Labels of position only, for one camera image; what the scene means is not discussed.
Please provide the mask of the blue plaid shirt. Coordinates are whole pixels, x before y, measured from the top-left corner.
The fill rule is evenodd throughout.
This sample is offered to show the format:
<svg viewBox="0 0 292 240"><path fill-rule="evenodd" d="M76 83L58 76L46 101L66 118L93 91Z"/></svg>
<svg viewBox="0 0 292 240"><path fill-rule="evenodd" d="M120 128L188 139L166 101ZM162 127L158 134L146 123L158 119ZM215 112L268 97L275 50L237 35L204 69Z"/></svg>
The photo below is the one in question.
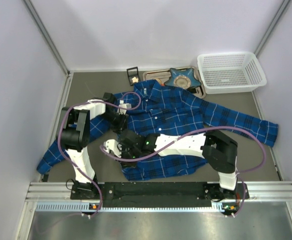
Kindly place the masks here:
<svg viewBox="0 0 292 240"><path fill-rule="evenodd" d="M267 146L275 144L277 124L205 101L182 88L147 80L135 84L133 91L134 94L121 92L114 96L134 107L127 112L127 128L142 136L153 133L179 136L205 125L228 126L250 132ZM206 163L195 156L154 156L137 162L135 167L122 168L122 173L129 181L145 181L190 175Z"/></svg>

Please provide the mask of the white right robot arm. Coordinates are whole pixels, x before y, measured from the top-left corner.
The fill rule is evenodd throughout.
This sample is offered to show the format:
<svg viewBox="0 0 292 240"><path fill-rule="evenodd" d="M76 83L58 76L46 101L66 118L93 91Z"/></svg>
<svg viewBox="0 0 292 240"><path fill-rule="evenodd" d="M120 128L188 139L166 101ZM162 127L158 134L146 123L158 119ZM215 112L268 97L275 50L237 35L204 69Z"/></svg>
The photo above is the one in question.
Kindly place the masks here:
<svg viewBox="0 0 292 240"><path fill-rule="evenodd" d="M184 156L205 159L218 172L220 189L231 192L237 203L237 142L219 130L179 136L151 133L147 136L125 130L115 144L115 155L121 159L136 159L156 153L161 157Z"/></svg>

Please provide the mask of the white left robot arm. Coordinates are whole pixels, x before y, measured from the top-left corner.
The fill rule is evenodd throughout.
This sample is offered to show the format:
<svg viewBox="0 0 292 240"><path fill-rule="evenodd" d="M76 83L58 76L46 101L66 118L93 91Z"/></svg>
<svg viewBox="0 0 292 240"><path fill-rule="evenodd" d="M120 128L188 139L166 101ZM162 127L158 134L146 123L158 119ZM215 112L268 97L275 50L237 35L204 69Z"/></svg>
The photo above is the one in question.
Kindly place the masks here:
<svg viewBox="0 0 292 240"><path fill-rule="evenodd" d="M114 132L121 132L127 125L127 109L131 104L105 93L102 99L90 99L74 107L64 107L61 111L57 144L60 153L66 153L75 170L71 188L72 200L90 200L100 196L96 173L88 154L90 142L90 121L102 116L111 124Z"/></svg>

